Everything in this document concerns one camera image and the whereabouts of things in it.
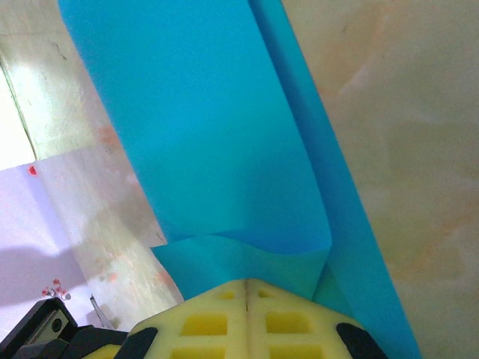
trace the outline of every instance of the turquoise cloth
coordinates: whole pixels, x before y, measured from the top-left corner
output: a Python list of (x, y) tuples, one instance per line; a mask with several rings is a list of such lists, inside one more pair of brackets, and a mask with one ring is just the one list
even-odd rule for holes
[(279, 1), (59, 4), (185, 298), (258, 277), (421, 357)]

